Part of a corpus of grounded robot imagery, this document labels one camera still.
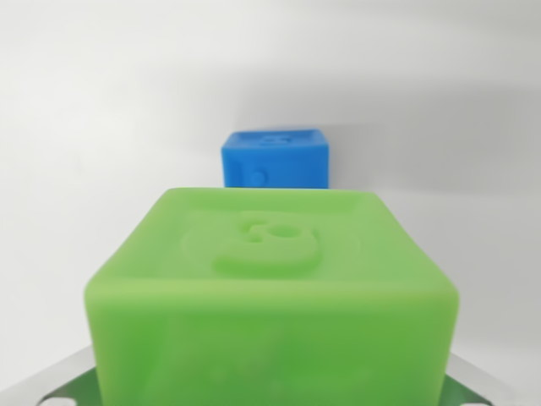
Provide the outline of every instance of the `white wall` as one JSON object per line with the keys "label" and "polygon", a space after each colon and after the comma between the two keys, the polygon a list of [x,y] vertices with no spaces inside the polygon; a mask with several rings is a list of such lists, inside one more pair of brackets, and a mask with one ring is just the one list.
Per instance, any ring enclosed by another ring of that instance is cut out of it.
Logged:
{"label": "white wall", "polygon": [[0,0],[0,388],[235,129],[313,125],[462,291],[455,350],[541,399],[541,3]]}

